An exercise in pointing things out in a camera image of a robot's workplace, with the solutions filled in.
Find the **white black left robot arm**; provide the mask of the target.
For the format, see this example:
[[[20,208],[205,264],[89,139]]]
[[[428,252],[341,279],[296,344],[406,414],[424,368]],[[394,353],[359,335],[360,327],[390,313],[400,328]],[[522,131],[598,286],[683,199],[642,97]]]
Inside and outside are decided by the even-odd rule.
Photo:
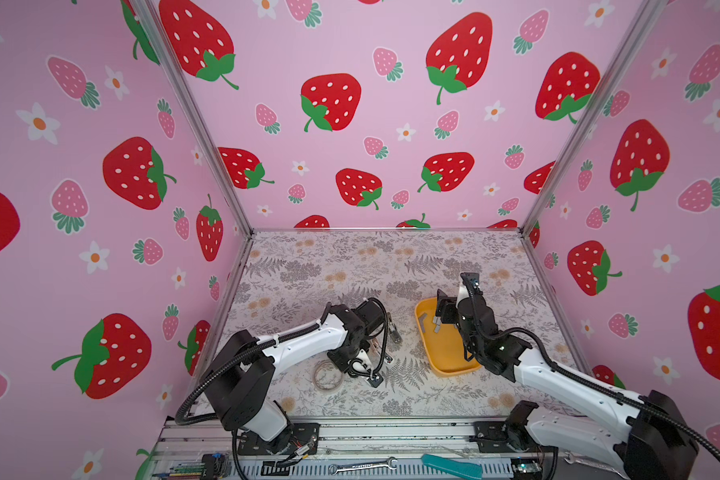
[[[356,308],[327,303],[318,319],[270,336],[239,331],[180,405],[175,422],[186,426],[217,419],[231,433],[244,430],[270,444],[287,442],[292,422],[269,398],[272,381],[324,354],[341,374],[377,388],[383,382],[388,338],[389,315],[375,297]]]

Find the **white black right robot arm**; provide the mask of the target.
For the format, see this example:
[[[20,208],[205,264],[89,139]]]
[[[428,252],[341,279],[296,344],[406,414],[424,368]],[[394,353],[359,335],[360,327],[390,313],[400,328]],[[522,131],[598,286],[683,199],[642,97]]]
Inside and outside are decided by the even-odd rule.
[[[657,391],[641,395],[620,389],[556,363],[533,332],[498,327],[478,274],[466,272],[460,278],[456,295],[437,293],[434,316],[456,327],[464,358],[577,412],[556,416],[534,402],[520,403],[504,423],[515,449],[531,443],[557,447],[629,479],[688,479],[701,449],[720,464],[720,449],[686,424],[671,398]]]

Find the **pink white stapler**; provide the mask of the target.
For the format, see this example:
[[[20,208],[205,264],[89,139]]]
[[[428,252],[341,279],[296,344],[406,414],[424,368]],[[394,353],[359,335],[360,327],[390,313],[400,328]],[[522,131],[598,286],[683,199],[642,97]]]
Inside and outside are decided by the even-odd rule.
[[[399,333],[397,327],[394,324],[390,324],[388,327],[389,330],[389,338],[394,344],[401,344],[402,343],[402,336]]]

